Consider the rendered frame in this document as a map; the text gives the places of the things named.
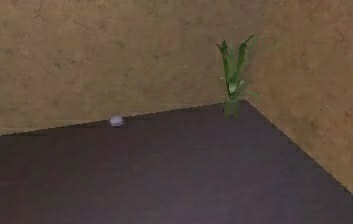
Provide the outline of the green house plant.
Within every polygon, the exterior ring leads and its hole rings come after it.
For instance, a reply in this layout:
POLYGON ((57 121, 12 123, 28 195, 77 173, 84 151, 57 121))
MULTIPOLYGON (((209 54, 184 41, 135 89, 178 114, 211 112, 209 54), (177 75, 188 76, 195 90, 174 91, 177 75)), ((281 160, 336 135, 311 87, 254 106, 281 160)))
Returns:
POLYGON ((230 47, 226 40, 217 44, 223 63, 223 80, 226 89, 223 113, 226 118, 238 116, 238 105, 247 95, 257 96, 256 92, 248 89, 249 82, 244 76, 248 52, 254 41, 255 36, 250 35, 235 47, 230 47))

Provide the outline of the small pale round object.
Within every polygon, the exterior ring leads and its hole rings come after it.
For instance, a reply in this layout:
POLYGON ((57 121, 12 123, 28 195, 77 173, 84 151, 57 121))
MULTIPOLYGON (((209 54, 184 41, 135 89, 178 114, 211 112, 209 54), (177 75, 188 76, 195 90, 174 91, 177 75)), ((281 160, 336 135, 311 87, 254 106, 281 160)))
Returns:
POLYGON ((112 127, 121 127, 124 125, 124 118, 122 116, 112 116, 109 119, 109 124, 112 127))

